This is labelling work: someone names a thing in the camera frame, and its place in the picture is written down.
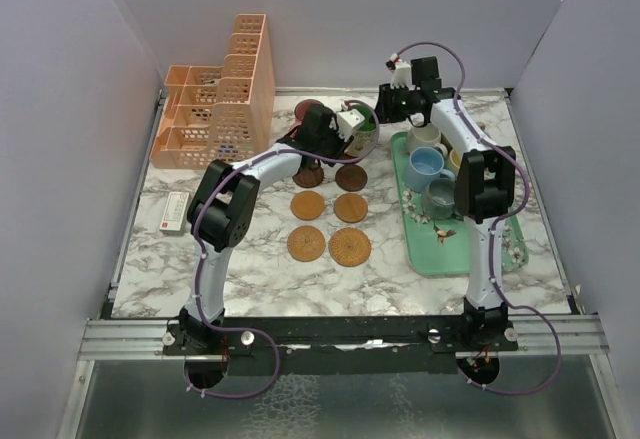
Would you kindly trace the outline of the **red pink mug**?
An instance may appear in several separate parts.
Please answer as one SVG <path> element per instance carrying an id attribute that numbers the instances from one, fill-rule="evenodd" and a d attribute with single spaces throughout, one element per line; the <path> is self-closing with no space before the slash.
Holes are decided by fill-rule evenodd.
<path id="1" fill-rule="evenodd" d="M 307 111 L 312 105 L 321 105 L 321 102 L 316 99 L 304 99 L 294 107 L 293 113 L 295 121 L 292 129 L 296 129 L 303 123 Z"/>

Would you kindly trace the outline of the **dark brown wooden coaster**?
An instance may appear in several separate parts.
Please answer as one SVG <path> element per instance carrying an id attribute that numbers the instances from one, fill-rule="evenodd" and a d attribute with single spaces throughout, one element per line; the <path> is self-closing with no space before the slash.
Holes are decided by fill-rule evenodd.
<path id="1" fill-rule="evenodd" d="M 292 180 L 301 188 L 315 188 L 322 184 L 324 180 L 324 171 L 321 167 L 302 169 L 292 177 Z"/>

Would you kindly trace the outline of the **green mug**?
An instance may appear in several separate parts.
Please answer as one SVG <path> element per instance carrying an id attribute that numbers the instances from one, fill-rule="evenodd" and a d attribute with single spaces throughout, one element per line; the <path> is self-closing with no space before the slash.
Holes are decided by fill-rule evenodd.
<path id="1" fill-rule="evenodd" d="M 352 107 L 364 116 L 365 122 L 354 132 L 353 141 L 345 150 L 345 154 L 360 157 L 373 143 L 377 127 L 368 107 L 360 104 L 353 104 Z"/>

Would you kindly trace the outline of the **white cream mug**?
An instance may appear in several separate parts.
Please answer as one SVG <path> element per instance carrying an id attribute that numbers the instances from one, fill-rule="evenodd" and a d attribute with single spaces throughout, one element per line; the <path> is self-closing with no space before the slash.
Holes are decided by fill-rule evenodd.
<path id="1" fill-rule="evenodd" d="M 411 154 L 415 149 L 430 147 L 438 151 L 444 159 L 448 158 L 449 151 L 442 143 L 442 134 L 433 124 L 424 127 L 412 127 L 407 133 L 407 151 Z"/>

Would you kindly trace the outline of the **dark walnut coaster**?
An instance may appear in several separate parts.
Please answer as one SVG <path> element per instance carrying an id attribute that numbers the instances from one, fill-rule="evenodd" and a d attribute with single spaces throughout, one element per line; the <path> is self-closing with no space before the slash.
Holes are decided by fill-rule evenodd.
<path id="1" fill-rule="evenodd" d="M 357 192 L 366 186 L 368 175 L 359 165 L 347 164 L 336 172 L 335 181 L 341 189 L 347 192 Z"/>

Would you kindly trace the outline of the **light wooden coaster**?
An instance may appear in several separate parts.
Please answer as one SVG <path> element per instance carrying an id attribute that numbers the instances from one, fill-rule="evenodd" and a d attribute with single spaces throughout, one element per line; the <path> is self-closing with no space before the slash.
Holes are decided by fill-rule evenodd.
<path id="1" fill-rule="evenodd" d="M 334 203 L 336 216 L 346 223 L 362 221 L 368 213 L 368 203 L 364 197 L 356 193 L 345 193 Z"/>
<path id="2" fill-rule="evenodd" d="M 302 191 L 292 198 L 290 208 L 298 219 L 311 221 L 322 215 L 325 202 L 323 197 L 314 191 Z"/>

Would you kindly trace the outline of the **light wooden front coaster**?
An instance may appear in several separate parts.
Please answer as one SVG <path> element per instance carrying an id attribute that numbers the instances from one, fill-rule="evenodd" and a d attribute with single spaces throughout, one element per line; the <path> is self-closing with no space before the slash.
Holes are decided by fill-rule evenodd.
<path id="1" fill-rule="evenodd" d="M 345 193 L 334 203 L 336 216 L 346 223 L 362 221 L 368 213 L 368 203 L 364 197 L 356 193 Z"/>

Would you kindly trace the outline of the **peach mesh file organizer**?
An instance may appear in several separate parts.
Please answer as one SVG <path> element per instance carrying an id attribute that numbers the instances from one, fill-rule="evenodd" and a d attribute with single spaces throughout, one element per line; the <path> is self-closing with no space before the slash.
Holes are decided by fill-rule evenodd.
<path id="1" fill-rule="evenodd" d="M 198 170 L 265 151 L 276 92 L 267 16 L 237 15 L 222 65 L 172 65 L 164 86 L 154 167 Z"/>

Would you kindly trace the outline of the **woven rattan coaster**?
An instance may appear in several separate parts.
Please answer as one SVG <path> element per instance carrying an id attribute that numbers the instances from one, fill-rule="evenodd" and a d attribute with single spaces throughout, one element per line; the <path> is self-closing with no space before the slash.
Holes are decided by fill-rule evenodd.
<path id="1" fill-rule="evenodd" d="M 323 233 L 314 226 L 300 226 L 287 238 L 287 249 L 293 259 L 299 262 L 311 262 L 325 251 L 326 241 Z"/>
<path id="2" fill-rule="evenodd" d="M 371 254 L 368 236 L 355 228 L 337 230 L 329 240 L 329 253 L 341 266 L 355 267 L 363 264 Z"/>

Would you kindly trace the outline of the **mint green tray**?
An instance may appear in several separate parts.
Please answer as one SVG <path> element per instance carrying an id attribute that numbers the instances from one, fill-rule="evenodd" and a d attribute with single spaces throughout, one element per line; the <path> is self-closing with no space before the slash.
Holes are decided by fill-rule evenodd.
<path id="1" fill-rule="evenodd" d="M 434 221 L 423 212 L 421 195 L 403 181 L 409 161 L 406 139 L 405 132 L 396 133 L 390 147 L 409 261 L 424 276 L 466 275 L 470 272 L 467 227 L 458 214 Z"/>

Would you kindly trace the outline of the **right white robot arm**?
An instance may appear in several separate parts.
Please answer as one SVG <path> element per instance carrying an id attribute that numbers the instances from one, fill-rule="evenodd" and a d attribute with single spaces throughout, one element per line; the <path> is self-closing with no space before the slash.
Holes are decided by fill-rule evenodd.
<path id="1" fill-rule="evenodd" d="M 461 342 L 481 350 L 509 327 L 502 285 L 503 221 L 514 201 L 515 152 L 497 145 L 468 116 L 454 88 L 444 88 L 437 58 L 409 62 L 395 53 L 386 63 L 391 82 L 379 87 L 375 112 L 384 123 L 420 114 L 433 124 L 461 160 L 454 193 L 470 241 L 471 271 L 459 326 Z"/>

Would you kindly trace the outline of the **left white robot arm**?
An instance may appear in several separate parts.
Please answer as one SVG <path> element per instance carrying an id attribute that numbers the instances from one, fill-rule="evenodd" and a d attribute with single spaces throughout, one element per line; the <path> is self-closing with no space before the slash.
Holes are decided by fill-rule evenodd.
<path id="1" fill-rule="evenodd" d="M 261 191 L 316 162 L 343 164 L 354 132 L 366 121 L 346 102 L 338 112 L 312 104 L 304 120 L 269 149 L 235 163 L 209 164 L 187 210 L 198 256 L 190 296 L 178 321 L 186 341 L 206 354 L 231 329 L 222 325 L 224 284 L 234 248 L 244 239 Z"/>

